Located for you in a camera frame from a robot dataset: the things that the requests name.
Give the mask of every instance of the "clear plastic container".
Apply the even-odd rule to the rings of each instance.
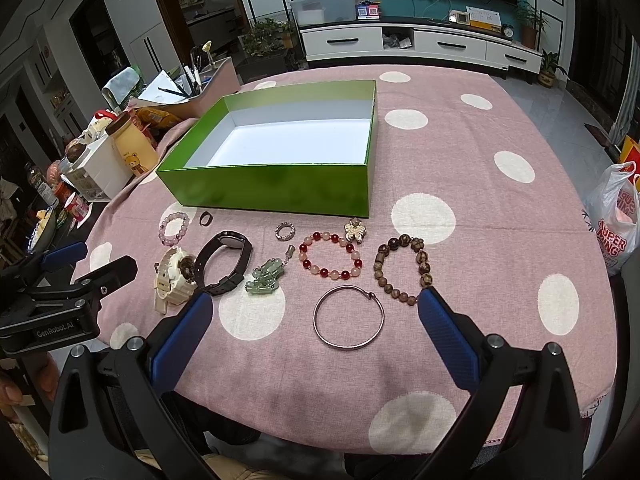
[[[291,9],[300,27],[356,19],[356,0],[295,0]]]

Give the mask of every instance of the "white polka dot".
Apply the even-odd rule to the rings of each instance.
[[[430,453],[456,421],[444,397],[412,392],[386,403],[371,421],[369,443],[382,454]]]
[[[246,274],[246,280],[253,280]],[[236,339],[255,341],[267,337],[279,327],[284,317],[285,297],[282,288],[272,294],[249,294],[244,282],[220,299],[218,312],[224,329]]]
[[[143,184],[148,184],[149,182],[151,182],[152,180],[155,180],[156,177],[158,176],[158,174],[156,173],[156,170],[153,170],[151,173],[149,173],[145,178],[143,178],[140,181],[140,184],[138,184],[139,186],[142,186]]]
[[[426,193],[403,196],[391,210],[391,221],[399,234],[422,238],[427,245],[446,240],[456,228],[446,202]]]
[[[480,97],[475,94],[462,94],[460,96],[463,103],[473,106],[474,108],[480,108],[481,110],[491,110],[494,106],[487,101],[484,97]]]
[[[127,342],[127,339],[133,336],[140,335],[140,330],[131,323],[121,323],[118,325],[109,339],[109,346],[113,349],[122,348],[122,345]]]
[[[427,125],[427,116],[418,110],[391,110],[385,115],[385,121],[403,130],[417,130]]]
[[[254,90],[260,90],[261,88],[273,88],[277,83],[277,81],[263,81],[254,86]]]
[[[536,177],[531,165],[517,153],[498,152],[494,155],[494,162],[506,176],[523,184],[531,184]]]
[[[89,270],[94,271],[108,264],[111,257],[111,249],[113,249],[111,243],[105,242],[91,251],[91,254],[89,254]]]
[[[162,213],[162,215],[160,216],[160,221],[158,222],[158,229],[160,228],[160,224],[162,223],[162,220],[167,218],[171,213],[178,213],[178,212],[186,213],[186,215],[189,217],[189,224],[191,224],[191,222],[193,222],[193,219],[196,218],[196,213],[198,212],[198,209],[195,207],[187,207],[187,206],[180,205],[180,202],[174,202],[167,209],[165,209],[164,213]],[[181,218],[176,218],[174,220],[171,220],[166,225],[166,229],[164,230],[164,235],[165,236],[177,235],[178,232],[180,231],[180,227],[182,227]]]
[[[538,289],[538,313],[554,335],[566,335],[578,321],[580,300],[572,281],[562,274],[547,276]]]
[[[380,79],[388,83],[407,83],[411,81],[411,77],[402,72],[385,72],[380,75]]]

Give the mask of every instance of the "polka dot tablecloth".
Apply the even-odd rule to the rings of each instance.
[[[241,285],[214,300],[214,319],[177,391],[302,444],[362,453],[432,451],[468,394],[455,387],[416,308],[392,300],[373,278],[377,247],[408,233],[424,239],[441,295],[484,333],[499,333],[521,348],[541,349],[550,340],[562,345],[586,412],[614,377],[614,313],[598,243],[545,139],[489,76],[460,70],[308,70],[245,85],[242,91],[336,79],[378,82],[371,216],[364,219],[367,236],[358,247],[364,268],[348,283],[382,299],[386,319],[380,336],[353,352],[325,346],[314,333],[312,312],[320,296],[343,282],[312,275],[294,256],[276,293],[249,296]],[[314,231],[342,235],[346,222],[209,209],[213,222],[202,227],[198,218],[204,209],[177,203],[154,171],[138,178],[105,209],[88,240],[90,256],[76,270],[79,276],[124,254],[138,263],[135,281],[105,298],[98,317],[100,338],[113,347],[132,335],[148,335],[161,319],[153,310],[152,289],[154,263],[166,249],[158,226],[176,211],[190,219],[180,246],[192,254],[222,230],[245,234],[254,245],[248,274],[268,258],[284,256],[288,244],[273,233],[280,222],[296,226],[291,242],[296,246]],[[177,232],[181,223],[170,222],[166,234]],[[230,249],[216,253],[207,283],[227,274],[237,256]],[[315,243],[309,257],[329,270],[351,268],[348,254],[331,242]],[[385,277],[417,295],[413,251],[391,253]],[[168,315],[177,312],[172,307]],[[356,344],[375,332],[379,316],[372,302],[346,291],[327,299],[318,325],[327,339]],[[504,436],[517,395],[512,388],[491,442]]]

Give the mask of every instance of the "silver bangle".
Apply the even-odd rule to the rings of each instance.
[[[280,231],[282,231],[285,227],[288,227],[289,229],[291,229],[291,231],[288,235],[282,236],[280,234]],[[293,224],[291,222],[282,222],[278,225],[278,227],[276,227],[275,233],[278,240],[280,240],[281,242],[288,242],[296,235],[296,228],[293,227]]]
[[[322,302],[326,298],[328,298],[330,295],[332,295],[334,292],[338,292],[339,290],[345,290],[347,288],[350,288],[351,290],[357,290],[360,294],[362,294],[368,300],[374,300],[378,304],[378,308],[380,309],[380,314],[382,314],[382,319],[380,320],[380,326],[378,327],[378,330],[376,330],[376,333],[373,336],[371,336],[369,339],[367,339],[364,343],[359,343],[357,345],[337,345],[335,343],[331,343],[330,341],[327,341],[324,337],[322,337],[320,335],[320,332],[318,331],[318,310],[320,310],[320,305],[322,304]],[[322,340],[323,343],[329,346],[332,346],[333,348],[337,348],[338,350],[357,350],[358,348],[363,348],[364,346],[368,345],[375,338],[378,337],[378,334],[380,334],[380,331],[382,330],[382,326],[384,325],[384,323],[385,323],[385,309],[382,308],[382,303],[380,303],[380,300],[376,297],[376,295],[373,292],[367,292],[366,290],[362,290],[359,286],[355,286],[355,285],[339,285],[335,288],[332,288],[331,290],[327,291],[322,298],[318,300],[318,303],[316,303],[316,308],[314,309],[314,330],[316,331],[316,335]]]

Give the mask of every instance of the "metal bolt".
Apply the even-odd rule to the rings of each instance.
[[[71,357],[80,357],[82,354],[84,354],[84,350],[86,349],[86,346],[84,345],[76,345],[71,349]]]
[[[504,339],[497,334],[489,334],[486,338],[491,348],[502,348],[504,346]]]
[[[145,344],[145,340],[141,337],[132,337],[127,341],[127,348],[129,350],[140,350]]]
[[[558,343],[551,342],[546,345],[546,349],[549,350],[552,355],[560,355],[562,353],[562,347]]]

